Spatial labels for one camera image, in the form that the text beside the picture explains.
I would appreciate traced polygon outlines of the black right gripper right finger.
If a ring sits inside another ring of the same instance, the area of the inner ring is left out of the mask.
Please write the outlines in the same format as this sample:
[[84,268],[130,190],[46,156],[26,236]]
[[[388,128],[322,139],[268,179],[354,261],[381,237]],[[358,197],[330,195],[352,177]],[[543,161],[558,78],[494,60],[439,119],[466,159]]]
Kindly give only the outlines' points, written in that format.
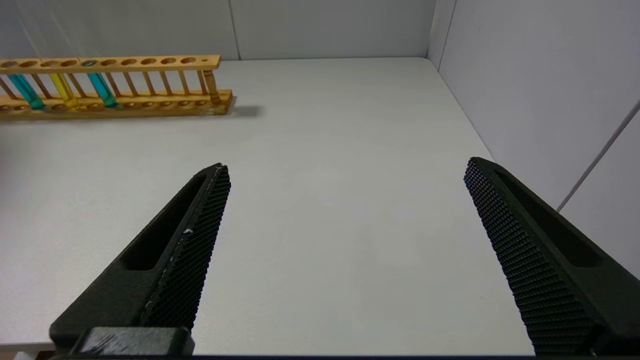
[[504,167],[464,173],[539,357],[637,357],[640,282]]

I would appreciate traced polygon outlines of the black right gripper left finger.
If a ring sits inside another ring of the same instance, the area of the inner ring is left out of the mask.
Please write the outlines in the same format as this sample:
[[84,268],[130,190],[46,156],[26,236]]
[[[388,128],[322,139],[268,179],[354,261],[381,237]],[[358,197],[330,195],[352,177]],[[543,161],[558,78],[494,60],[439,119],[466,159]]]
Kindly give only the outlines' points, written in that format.
[[53,321],[55,349],[95,327],[192,330],[230,191],[224,164],[194,174]]

